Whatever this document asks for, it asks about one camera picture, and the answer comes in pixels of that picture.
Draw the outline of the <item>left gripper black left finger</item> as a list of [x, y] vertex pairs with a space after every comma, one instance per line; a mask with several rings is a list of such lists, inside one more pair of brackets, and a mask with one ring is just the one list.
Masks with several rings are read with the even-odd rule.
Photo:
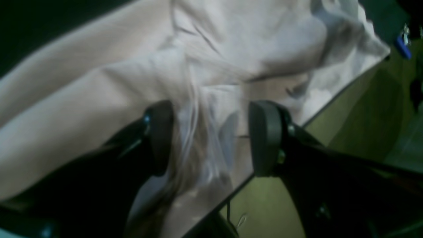
[[1, 231], [18, 238], [122, 238], [139, 189], [168, 167], [172, 102], [143, 116], [99, 148], [59, 167], [1, 206]]

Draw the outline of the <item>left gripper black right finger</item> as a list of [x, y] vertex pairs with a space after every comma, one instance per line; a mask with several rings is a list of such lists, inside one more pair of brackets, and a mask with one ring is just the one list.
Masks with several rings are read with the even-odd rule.
[[278, 177], [308, 238], [421, 238], [422, 174], [325, 147], [273, 101], [251, 101], [256, 177]]

